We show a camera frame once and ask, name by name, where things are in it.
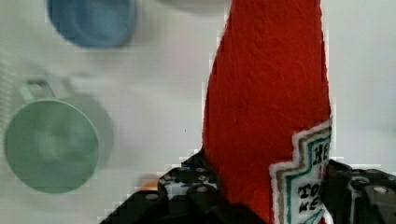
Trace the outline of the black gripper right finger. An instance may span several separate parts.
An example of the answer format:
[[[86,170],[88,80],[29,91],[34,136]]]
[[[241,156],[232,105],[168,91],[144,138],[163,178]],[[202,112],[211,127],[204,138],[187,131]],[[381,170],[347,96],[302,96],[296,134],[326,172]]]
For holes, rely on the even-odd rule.
[[[396,177],[330,160],[322,201],[332,224],[396,224]]]

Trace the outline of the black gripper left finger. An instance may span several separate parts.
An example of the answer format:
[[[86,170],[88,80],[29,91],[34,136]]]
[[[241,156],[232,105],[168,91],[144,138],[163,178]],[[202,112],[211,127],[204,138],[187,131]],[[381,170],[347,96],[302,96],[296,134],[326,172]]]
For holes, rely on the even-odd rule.
[[[211,208],[224,204],[219,176],[206,159],[203,149],[161,176],[158,191],[169,202],[187,201],[200,212],[208,212]]]

